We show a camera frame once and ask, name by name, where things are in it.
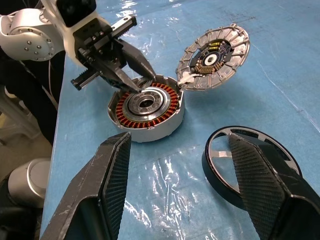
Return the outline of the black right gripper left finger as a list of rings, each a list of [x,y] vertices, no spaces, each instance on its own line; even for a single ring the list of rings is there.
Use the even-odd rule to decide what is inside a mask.
[[[127,193],[132,136],[109,137],[70,181],[39,240],[117,240]]]

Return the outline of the silver motor housing copper windings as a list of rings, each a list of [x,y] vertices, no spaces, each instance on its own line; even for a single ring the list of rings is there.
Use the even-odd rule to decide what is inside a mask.
[[[184,91],[172,77],[157,75],[140,93],[116,91],[108,116],[119,132],[130,132],[134,142],[153,142],[172,134],[185,113]]]

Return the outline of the silver rounded robot leg part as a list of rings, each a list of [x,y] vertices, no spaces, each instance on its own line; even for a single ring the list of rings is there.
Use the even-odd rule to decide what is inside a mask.
[[[33,159],[16,169],[8,178],[8,191],[12,199],[23,206],[42,209],[46,196],[51,160]]]

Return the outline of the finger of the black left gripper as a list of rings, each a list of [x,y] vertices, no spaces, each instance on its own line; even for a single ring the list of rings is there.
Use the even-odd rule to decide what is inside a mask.
[[[115,88],[135,94],[141,92],[141,89],[132,81],[132,79],[113,62],[100,63],[99,74]]]
[[[118,39],[117,41],[122,45],[122,54],[129,67],[139,75],[153,81],[156,78],[156,73],[144,54],[122,39]]]

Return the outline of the round silver motor lid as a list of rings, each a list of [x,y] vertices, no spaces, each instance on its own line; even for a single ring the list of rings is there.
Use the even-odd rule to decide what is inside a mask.
[[[175,71],[178,85],[205,91],[224,84],[244,64],[250,46],[249,34],[236,23],[208,29],[184,50]]]

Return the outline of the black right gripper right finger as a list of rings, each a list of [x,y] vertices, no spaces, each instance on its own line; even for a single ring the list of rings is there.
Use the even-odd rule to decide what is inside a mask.
[[[320,196],[269,142],[231,133],[244,208],[260,240],[320,240]]]

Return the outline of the black-rimmed spoked rotor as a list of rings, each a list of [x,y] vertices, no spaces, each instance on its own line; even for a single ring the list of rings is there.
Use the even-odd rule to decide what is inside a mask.
[[[217,138],[228,136],[230,133],[242,134],[245,136],[258,138],[266,142],[277,150],[277,152],[285,160],[286,164],[300,176],[302,171],[293,155],[275,138],[270,135],[247,126],[229,125],[215,130],[208,138],[201,157],[202,169],[206,179],[213,187],[213,189],[227,202],[244,210],[245,206],[238,187],[231,186],[221,175],[213,158],[232,158],[229,151],[216,151],[212,149],[213,141]]]

